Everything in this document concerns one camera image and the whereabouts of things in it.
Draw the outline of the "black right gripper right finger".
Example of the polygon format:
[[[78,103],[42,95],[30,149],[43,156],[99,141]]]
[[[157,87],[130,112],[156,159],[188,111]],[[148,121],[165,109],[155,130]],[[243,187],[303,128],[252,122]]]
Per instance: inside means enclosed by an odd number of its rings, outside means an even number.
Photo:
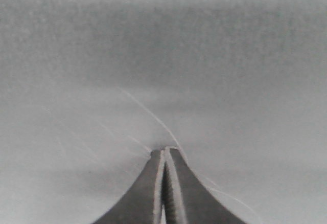
[[[244,223],[211,195],[173,147],[165,148],[163,204],[167,223]]]

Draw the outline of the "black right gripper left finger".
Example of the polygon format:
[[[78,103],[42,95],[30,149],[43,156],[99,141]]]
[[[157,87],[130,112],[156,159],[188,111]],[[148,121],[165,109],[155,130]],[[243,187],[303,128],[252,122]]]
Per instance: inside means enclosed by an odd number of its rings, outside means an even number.
[[[95,223],[160,223],[164,152],[153,150],[132,186]]]

